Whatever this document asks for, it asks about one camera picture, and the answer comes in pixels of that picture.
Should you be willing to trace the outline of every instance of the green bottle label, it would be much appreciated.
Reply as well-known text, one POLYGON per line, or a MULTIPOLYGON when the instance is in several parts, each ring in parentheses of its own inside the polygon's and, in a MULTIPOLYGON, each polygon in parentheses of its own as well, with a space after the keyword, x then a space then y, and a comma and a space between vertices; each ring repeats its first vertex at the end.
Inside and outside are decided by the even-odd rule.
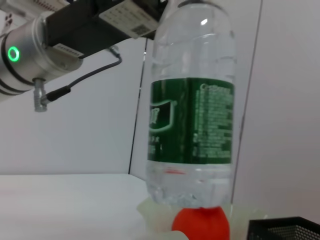
POLYGON ((180 164, 230 164, 234 85, 207 78, 151 85, 148 159, 180 164))

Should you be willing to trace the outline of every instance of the white table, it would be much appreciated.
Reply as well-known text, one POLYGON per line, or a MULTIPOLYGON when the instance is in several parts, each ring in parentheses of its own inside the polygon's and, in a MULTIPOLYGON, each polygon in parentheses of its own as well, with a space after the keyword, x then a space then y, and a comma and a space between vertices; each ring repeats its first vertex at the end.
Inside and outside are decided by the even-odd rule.
POLYGON ((0 239, 134 240, 147 196, 128 174, 0 176, 0 239))

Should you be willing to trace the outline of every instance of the green led ring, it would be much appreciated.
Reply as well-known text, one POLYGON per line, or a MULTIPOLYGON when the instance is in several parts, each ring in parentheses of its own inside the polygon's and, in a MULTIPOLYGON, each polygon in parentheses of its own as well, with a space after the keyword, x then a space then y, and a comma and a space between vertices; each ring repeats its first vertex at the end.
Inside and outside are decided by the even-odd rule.
POLYGON ((9 48, 8 50, 8 58, 10 59, 10 61, 12 62, 17 62, 20 58, 20 51, 18 48, 16 48, 15 46, 12 46, 9 48), (11 56, 11 52, 14 51, 15 53, 15 57, 11 56))

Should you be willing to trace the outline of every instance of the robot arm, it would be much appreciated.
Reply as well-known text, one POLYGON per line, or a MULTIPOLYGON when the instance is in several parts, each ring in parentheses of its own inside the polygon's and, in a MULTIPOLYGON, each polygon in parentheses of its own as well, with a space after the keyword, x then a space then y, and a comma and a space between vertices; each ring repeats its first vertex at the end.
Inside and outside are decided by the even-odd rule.
MULTIPOLYGON (((2 35, 0 101, 35 88, 36 111, 44 112, 48 99, 43 84, 77 70, 84 58, 125 39, 153 38, 163 10, 157 0, 77 0, 2 35)), ((114 48, 111 53, 119 61, 83 77, 119 64, 120 55, 114 48)))

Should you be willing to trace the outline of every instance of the black mesh basket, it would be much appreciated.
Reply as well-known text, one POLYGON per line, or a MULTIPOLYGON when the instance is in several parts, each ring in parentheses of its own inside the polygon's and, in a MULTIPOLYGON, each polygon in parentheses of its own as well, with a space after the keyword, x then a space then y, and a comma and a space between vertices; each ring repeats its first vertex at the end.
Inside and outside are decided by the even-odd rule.
POLYGON ((251 220, 247 240, 320 240, 320 225, 302 217, 251 220))

